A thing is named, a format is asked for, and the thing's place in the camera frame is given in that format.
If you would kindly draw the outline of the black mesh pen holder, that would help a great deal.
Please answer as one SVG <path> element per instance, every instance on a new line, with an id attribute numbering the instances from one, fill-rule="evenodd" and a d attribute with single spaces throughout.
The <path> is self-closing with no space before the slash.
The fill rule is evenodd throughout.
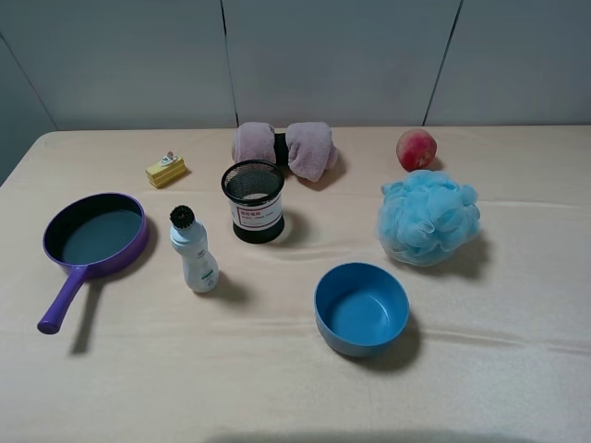
<path id="1" fill-rule="evenodd" d="M 265 244 L 284 229 L 284 177 L 271 162 L 237 162 L 224 174 L 222 191 L 229 200 L 235 235 L 250 244 Z"/>

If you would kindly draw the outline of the white bottle with brush cap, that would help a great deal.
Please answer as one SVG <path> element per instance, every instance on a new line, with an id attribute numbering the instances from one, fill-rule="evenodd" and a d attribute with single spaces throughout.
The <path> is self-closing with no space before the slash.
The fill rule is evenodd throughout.
<path id="1" fill-rule="evenodd" d="M 170 213 L 170 240 L 180 255 L 184 278 L 194 293 L 207 293 L 219 280 L 218 264 L 209 251 L 205 227 L 189 206 L 179 205 Z"/>

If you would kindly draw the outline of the yellow cake slice toy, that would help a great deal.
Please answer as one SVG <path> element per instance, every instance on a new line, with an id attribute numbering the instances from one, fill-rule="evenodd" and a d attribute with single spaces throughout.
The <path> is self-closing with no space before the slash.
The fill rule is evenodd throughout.
<path id="1" fill-rule="evenodd" d="M 158 162 L 145 169 L 149 183 L 157 189 L 170 185 L 186 173 L 184 159 L 172 151 L 168 151 Z"/>

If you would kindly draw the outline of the blue mesh bath sponge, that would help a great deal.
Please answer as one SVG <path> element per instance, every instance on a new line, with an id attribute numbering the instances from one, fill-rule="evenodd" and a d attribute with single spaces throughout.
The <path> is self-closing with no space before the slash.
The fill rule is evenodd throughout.
<path id="1" fill-rule="evenodd" d="M 377 237 L 395 261 L 439 264 L 479 232 L 478 193 L 444 172 L 417 170 L 383 185 L 381 193 Z"/>

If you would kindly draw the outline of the red peach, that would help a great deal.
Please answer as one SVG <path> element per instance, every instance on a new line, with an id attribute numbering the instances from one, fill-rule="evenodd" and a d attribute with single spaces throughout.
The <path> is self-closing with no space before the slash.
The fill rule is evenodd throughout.
<path id="1" fill-rule="evenodd" d="M 404 132 L 396 145 L 396 156 L 407 172 L 425 169 L 436 157 L 437 141 L 424 129 Z"/>

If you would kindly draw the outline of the purple frying pan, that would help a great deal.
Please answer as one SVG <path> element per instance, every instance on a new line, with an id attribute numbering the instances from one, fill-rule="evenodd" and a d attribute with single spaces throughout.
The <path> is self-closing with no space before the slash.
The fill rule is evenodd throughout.
<path id="1" fill-rule="evenodd" d="M 47 225 L 45 254 L 67 273 L 56 298 L 37 329 L 56 334 L 85 281 L 108 276 L 132 264 L 150 237 L 144 209 L 133 197 L 101 193 L 62 209 Z"/>

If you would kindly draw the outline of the pink rolled towel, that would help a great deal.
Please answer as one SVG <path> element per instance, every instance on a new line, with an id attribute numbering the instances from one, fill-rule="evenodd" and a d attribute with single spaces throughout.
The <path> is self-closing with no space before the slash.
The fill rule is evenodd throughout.
<path id="1" fill-rule="evenodd" d="M 267 123 L 244 123 L 236 130 L 232 147 L 234 162 L 261 160 L 287 166 L 314 183 L 336 165 L 338 157 L 332 129 L 324 122 L 294 123 L 284 133 Z"/>

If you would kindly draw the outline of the blue plastic bowl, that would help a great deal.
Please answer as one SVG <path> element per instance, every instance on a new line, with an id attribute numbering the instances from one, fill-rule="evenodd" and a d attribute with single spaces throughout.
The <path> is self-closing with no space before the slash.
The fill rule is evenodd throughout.
<path id="1" fill-rule="evenodd" d="M 353 358 L 383 353 L 410 317 L 403 286 L 386 270 L 361 262 L 344 263 L 322 276 L 314 311 L 323 340 Z"/>

